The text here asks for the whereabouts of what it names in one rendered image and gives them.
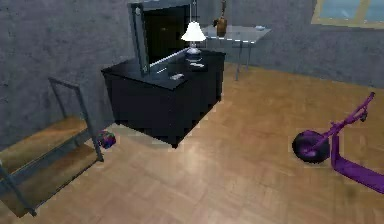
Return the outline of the wooden shelf with metal frame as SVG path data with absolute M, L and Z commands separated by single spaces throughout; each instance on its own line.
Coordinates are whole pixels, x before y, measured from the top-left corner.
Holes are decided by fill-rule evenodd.
M 0 151 L 0 201 L 15 216 L 36 209 L 93 164 L 104 160 L 81 88 L 51 77 L 54 93 L 62 85 L 75 92 L 81 114 L 67 115 Z

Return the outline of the grey framed television set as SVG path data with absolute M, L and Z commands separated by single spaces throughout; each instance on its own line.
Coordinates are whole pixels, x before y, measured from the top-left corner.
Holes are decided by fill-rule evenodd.
M 141 76 L 146 76 L 184 50 L 181 39 L 192 20 L 195 0 L 129 0 L 135 56 Z

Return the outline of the glass top metal table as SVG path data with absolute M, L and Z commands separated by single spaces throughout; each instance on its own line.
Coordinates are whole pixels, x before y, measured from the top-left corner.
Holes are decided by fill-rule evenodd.
M 259 40 L 261 40 L 265 35 L 267 35 L 270 32 L 270 29 L 266 28 L 265 30 L 258 31 L 255 29 L 255 27 L 228 25 L 226 29 L 226 35 L 224 37 L 218 37 L 216 34 L 216 28 L 212 25 L 204 27 L 202 31 L 206 38 L 209 40 L 225 40 L 230 41 L 232 43 L 238 43 L 238 60 L 240 61 L 243 47 L 248 47 L 248 56 L 251 56 L 252 46 L 255 45 Z M 235 80 L 238 80 L 239 78 L 241 65 L 239 61 L 237 62 Z

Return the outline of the purple blue ball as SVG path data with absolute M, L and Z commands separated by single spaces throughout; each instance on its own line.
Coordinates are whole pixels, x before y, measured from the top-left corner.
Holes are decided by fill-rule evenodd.
M 99 146 L 108 149 L 116 143 L 116 138 L 112 132 L 103 130 L 98 134 L 97 141 Z

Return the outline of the white shade table lamp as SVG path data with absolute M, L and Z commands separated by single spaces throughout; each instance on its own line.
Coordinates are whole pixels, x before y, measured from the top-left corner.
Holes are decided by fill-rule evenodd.
M 202 57 L 201 51 L 197 48 L 197 42 L 206 40 L 206 36 L 202 32 L 200 24 L 197 21 L 191 21 L 181 39 L 189 43 L 189 48 L 186 51 L 186 59 L 190 62 L 200 61 Z

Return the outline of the black chest of drawers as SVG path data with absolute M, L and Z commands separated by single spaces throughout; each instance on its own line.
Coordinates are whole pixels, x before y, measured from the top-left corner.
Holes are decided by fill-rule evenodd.
M 225 54 L 204 50 L 201 57 L 193 66 L 181 53 L 146 76 L 131 60 L 103 69 L 115 122 L 176 148 L 221 100 Z

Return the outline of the purple kick scooter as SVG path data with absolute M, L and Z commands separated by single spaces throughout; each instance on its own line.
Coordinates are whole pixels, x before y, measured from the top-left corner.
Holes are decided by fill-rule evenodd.
M 291 143 L 295 156 L 303 162 L 319 164 L 331 159 L 331 167 L 339 174 L 356 181 L 378 193 L 384 194 L 384 174 L 350 161 L 340 154 L 339 132 L 347 125 L 360 120 L 364 122 L 368 116 L 368 105 L 374 99 L 371 92 L 365 101 L 341 122 L 332 122 L 331 128 L 319 133 L 305 130 L 298 133 Z

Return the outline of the yellow framed window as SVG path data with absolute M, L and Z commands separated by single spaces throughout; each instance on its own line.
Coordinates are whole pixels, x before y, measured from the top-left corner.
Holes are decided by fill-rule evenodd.
M 311 23 L 384 30 L 384 0 L 316 0 Z

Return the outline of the brown vase with plant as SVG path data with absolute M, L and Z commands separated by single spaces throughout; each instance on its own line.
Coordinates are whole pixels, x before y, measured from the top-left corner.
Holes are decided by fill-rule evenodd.
M 221 0 L 220 17 L 213 21 L 213 26 L 216 28 L 216 34 L 218 37 L 224 37 L 226 35 L 227 20 L 224 18 L 225 10 L 226 10 L 226 0 Z

